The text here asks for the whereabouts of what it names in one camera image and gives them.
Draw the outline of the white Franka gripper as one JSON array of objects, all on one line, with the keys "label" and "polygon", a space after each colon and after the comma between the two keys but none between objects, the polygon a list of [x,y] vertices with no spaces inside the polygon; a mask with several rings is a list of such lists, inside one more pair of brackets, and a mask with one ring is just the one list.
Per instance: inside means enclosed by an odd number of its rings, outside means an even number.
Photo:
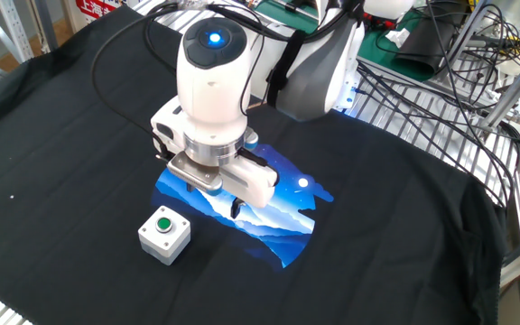
[{"label": "white Franka gripper", "polygon": [[151,118],[157,137],[173,154],[167,163],[171,174],[208,195],[225,190],[235,196],[230,217],[247,204],[263,208],[273,197],[279,174],[263,158],[247,149],[258,143],[251,127],[225,144],[201,144],[188,136],[195,129],[180,100],[173,97]]}]

